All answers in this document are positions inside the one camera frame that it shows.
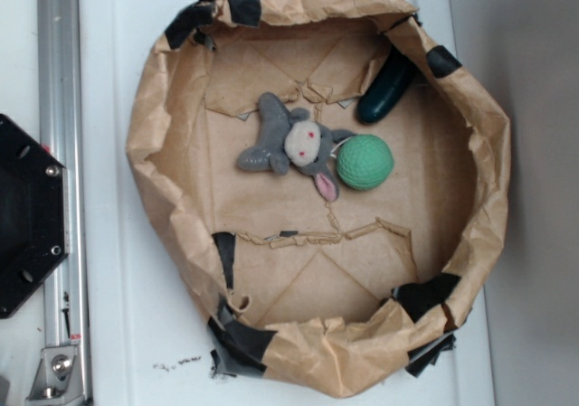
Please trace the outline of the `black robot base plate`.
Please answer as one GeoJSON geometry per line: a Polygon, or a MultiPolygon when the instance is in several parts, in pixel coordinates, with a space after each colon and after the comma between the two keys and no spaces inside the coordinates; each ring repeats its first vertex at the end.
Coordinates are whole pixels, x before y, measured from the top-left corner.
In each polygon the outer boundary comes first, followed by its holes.
{"type": "Polygon", "coordinates": [[[1,318],[13,316],[68,254],[65,168],[1,116],[1,318]]]}

